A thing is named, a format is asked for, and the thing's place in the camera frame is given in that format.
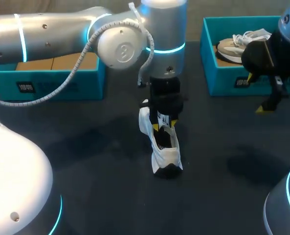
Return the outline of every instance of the white sneaker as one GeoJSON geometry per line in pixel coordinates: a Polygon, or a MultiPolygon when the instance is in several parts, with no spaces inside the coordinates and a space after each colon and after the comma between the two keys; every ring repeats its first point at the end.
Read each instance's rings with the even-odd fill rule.
{"type": "Polygon", "coordinates": [[[159,141],[158,143],[156,141],[156,138],[154,136],[154,128],[149,119],[148,107],[140,109],[138,121],[140,131],[147,135],[152,143],[151,146],[153,148],[153,153],[151,156],[151,163],[154,174],[156,174],[159,169],[167,170],[167,168],[170,166],[171,168],[172,166],[175,166],[177,169],[183,170],[183,166],[180,160],[179,144],[175,128],[170,128],[169,126],[161,127],[164,128],[164,131],[167,132],[170,136],[171,147],[168,148],[163,147],[163,145],[161,145],[159,141]]]}
{"type": "Polygon", "coordinates": [[[242,63],[242,54],[247,45],[253,41],[265,41],[271,37],[271,34],[265,29],[248,31],[243,35],[233,35],[233,38],[227,38],[220,41],[216,48],[218,58],[234,64],[242,63]]]}

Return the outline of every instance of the black shoe sole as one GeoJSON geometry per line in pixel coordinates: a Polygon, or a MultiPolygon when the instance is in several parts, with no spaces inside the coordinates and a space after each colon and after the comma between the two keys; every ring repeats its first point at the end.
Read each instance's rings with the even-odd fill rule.
{"type": "Polygon", "coordinates": [[[175,166],[174,164],[169,164],[165,168],[159,168],[155,176],[162,178],[162,179],[174,179],[178,177],[182,173],[182,169],[178,166],[175,166]]]}

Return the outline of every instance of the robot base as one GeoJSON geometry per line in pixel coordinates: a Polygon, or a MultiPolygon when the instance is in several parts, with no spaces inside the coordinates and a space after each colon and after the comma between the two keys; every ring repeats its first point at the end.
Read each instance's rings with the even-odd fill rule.
{"type": "Polygon", "coordinates": [[[269,193],[263,218],[268,235],[290,235],[290,172],[269,193]]]}

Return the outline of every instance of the beige sneaker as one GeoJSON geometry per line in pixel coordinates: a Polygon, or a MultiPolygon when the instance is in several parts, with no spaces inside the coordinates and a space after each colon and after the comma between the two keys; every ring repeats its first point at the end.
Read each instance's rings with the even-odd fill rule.
{"type": "Polygon", "coordinates": [[[252,41],[265,41],[270,36],[271,34],[264,29],[248,31],[243,35],[233,35],[233,38],[224,39],[216,45],[218,50],[217,57],[223,61],[241,64],[242,54],[249,43],[252,41]]]}

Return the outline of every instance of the blue shoebox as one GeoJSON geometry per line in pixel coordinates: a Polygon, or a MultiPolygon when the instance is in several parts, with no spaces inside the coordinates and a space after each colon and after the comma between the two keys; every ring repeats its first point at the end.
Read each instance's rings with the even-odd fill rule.
{"type": "MultiPolygon", "coordinates": [[[[73,68],[78,58],[77,54],[74,56],[0,65],[0,100],[32,101],[51,93],[70,74],[71,68],[73,68]]],[[[68,86],[52,100],[103,99],[105,65],[95,54],[93,55],[95,58],[90,56],[85,57],[84,61],[87,61],[85,62],[86,65],[83,66],[84,68],[79,69],[68,86]]]]}
{"type": "MultiPolygon", "coordinates": [[[[267,95],[271,93],[267,77],[262,76],[259,81],[248,86],[246,81],[249,73],[243,66],[233,64],[229,64],[229,66],[219,65],[215,56],[214,45],[225,38],[231,38],[233,34],[243,35],[246,31],[264,28],[272,33],[277,28],[279,19],[279,16],[203,19],[201,60],[210,95],[267,95]]],[[[290,81],[287,84],[287,90],[290,93],[290,81]]]]}

